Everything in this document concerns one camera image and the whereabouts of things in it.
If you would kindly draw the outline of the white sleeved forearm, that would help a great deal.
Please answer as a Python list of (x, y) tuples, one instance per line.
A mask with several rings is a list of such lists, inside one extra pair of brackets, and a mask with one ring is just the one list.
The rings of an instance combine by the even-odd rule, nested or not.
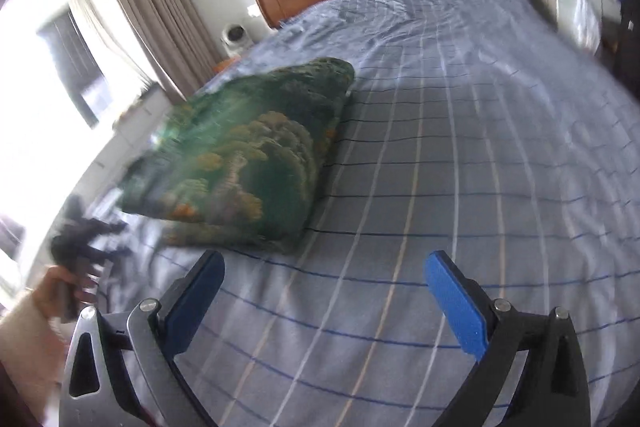
[(25, 426), (40, 426), (60, 381), (67, 343), (26, 294), (1, 320), (1, 386), (11, 413)]

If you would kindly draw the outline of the person left hand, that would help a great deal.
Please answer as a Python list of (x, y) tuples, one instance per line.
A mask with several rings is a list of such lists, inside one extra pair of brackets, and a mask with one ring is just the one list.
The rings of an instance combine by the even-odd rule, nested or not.
[(70, 297), (66, 293), (68, 288), (73, 291), (76, 303), (93, 303), (96, 300), (93, 294), (96, 289), (93, 274), (84, 275), (78, 279), (76, 274), (61, 265), (51, 265), (32, 291), (35, 307), (45, 319), (62, 317), (63, 311), (70, 302)]

